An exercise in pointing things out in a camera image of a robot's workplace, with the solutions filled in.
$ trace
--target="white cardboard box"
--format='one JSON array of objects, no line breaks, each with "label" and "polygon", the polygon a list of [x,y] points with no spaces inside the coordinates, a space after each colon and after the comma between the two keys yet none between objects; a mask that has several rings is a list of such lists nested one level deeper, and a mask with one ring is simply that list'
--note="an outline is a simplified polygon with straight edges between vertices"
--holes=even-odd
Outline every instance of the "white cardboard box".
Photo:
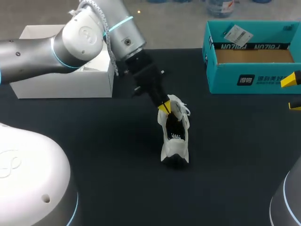
[{"label": "white cardboard box", "polygon": [[[57,34],[64,25],[26,26],[20,39],[47,38]],[[114,68],[106,45],[85,67],[69,74],[44,74],[11,83],[19,99],[24,98],[91,98],[112,97]]]}]

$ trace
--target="shoe lace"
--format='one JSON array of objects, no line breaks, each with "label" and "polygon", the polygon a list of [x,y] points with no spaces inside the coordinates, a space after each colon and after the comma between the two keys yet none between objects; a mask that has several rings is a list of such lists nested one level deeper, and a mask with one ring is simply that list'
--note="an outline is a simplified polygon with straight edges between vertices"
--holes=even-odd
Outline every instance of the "shoe lace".
[{"label": "shoe lace", "polygon": [[182,113],[181,113],[182,117],[183,117],[185,114],[187,114],[188,116],[190,116],[190,114],[191,114],[190,110],[188,109],[188,107],[186,107],[186,105],[187,105],[187,104],[184,104],[183,102],[180,103],[180,106],[181,106],[181,108],[183,109],[183,111],[182,111]]},{"label": "shoe lace", "polygon": [[80,3],[79,3],[79,7],[77,8],[77,10],[71,10],[69,13],[74,17],[80,11],[83,10],[82,8],[86,4],[89,5],[90,7],[92,7],[96,12],[98,12],[97,15],[100,17],[100,19],[103,22],[103,27],[104,27],[105,37],[106,37],[106,44],[107,44],[107,48],[108,48],[108,54],[110,56],[111,63],[114,67],[115,74],[116,74],[116,76],[118,76],[119,73],[118,73],[118,67],[116,65],[116,58],[115,58],[115,55],[114,55],[114,53],[112,52],[112,49],[111,49],[111,39],[110,39],[109,25],[108,25],[107,19],[104,15],[103,11],[93,0],[79,0],[79,2]]}]

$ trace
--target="white sneaker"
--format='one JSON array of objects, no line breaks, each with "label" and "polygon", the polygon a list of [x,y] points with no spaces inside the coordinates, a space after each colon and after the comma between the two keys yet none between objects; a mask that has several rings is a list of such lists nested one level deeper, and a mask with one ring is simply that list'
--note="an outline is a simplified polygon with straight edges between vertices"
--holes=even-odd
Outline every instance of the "white sneaker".
[{"label": "white sneaker", "polygon": [[161,152],[161,161],[165,158],[179,156],[189,163],[188,129],[189,109],[175,95],[168,95],[171,103],[171,113],[167,115],[159,110],[158,123],[163,128],[164,144]]}]

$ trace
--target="black table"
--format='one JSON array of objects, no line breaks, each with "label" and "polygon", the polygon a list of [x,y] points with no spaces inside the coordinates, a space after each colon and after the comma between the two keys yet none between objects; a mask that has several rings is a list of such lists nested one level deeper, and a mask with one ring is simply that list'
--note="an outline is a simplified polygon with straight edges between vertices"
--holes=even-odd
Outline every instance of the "black table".
[{"label": "black table", "polygon": [[200,49],[150,50],[166,91],[191,110],[190,167],[160,163],[162,130],[131,78],[114,98],[18,100],[0,88],[0,122],[44,134],[66,152],[84,226],[269,226],[269,203],[301,155],[294,96],[211,95]]}]

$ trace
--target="teal box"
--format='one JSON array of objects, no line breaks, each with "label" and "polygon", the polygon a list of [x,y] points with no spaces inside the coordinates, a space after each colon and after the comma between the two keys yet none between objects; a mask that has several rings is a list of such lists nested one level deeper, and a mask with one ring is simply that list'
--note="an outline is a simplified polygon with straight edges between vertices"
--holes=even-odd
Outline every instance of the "teal box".
[{"label": "teal box", "polygon": [[[224,38],[234,25],[253,34],[243,47]],[[301,70],[300,22],[208,21],[203,59],[213,94],[301,94],[280,85]]]}]

